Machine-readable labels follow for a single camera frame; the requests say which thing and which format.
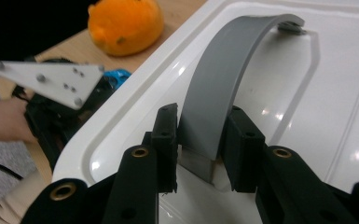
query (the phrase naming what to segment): wooden table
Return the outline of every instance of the wooden table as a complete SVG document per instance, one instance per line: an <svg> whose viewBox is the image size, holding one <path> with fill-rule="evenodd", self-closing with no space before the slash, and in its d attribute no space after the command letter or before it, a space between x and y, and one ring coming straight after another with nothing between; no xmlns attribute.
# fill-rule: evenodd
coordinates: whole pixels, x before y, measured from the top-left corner
<svg viewBox="0 0 359 224"><path fill-rule="evenodd" d="M42 62L50 58L66 58L74 63L102 64L105 70L125 68L133 73L173 32L176 31L206 0L158 0L164 15L164 31L161 37L148 49L125 57L113 57L103 53L91 41L88 30L84 30L58 45L35 56ZM0 77L0 97L11 96L16 84ZM38 144L26 144L36 167L49 183L52 173L48 160Z"/></svg>

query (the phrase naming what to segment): white plastic tray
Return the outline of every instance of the white plastic tray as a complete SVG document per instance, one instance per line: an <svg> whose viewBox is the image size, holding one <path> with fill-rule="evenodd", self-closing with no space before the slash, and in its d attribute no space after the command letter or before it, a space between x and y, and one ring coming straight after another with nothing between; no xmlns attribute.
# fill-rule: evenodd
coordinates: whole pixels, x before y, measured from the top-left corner
<svg viewBox="0 0 359 224"><path fill-rule="evenodd" d="M307 35L271 30L257 48L234 105L290 147L324 181L350 192L359 181L359 7L289 1L209 0L108 99L65 147L53 180L92 185L114 174L161 106L178 103L201 54L228 21L291 13ZM178 193L160 197L160 223L259 223L254 195L231 192L223 167L214 186L178 166Z"/></svg>

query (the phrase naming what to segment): orange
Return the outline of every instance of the orange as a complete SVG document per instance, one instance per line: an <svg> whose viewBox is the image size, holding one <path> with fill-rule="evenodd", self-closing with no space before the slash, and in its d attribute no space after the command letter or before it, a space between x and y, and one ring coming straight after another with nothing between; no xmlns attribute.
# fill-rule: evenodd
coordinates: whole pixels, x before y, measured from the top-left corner
<svg viewBox="0 0 359 224"><path fill-rule="evenodd" d="M148 48L163 27L156 0L100 0L89 6L91 39L109 55L126 56Z"/></svg>

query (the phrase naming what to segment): blue object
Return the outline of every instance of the blue object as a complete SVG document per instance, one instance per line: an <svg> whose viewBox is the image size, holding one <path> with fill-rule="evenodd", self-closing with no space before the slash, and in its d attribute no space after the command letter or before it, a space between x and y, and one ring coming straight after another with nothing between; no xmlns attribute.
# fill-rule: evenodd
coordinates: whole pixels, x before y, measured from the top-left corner
<svg viewBox="0 0 359 224"><path fill-rule="evenodd" d="M130 77L131 73L125 69L119 68L104 72L104 77L108 78L109 84L115 91Z"/></svg>

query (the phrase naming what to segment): person's hand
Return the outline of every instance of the person's hand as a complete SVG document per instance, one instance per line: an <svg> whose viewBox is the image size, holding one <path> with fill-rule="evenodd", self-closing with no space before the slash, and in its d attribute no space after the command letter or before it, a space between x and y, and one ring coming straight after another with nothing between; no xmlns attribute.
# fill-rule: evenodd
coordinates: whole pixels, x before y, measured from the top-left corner
<svg viewBox="0 0 359 224"><path fill-rule="evenodd" d="M16 97L0 101L0 141L37 142L24 117L26 105Z"/></svg>

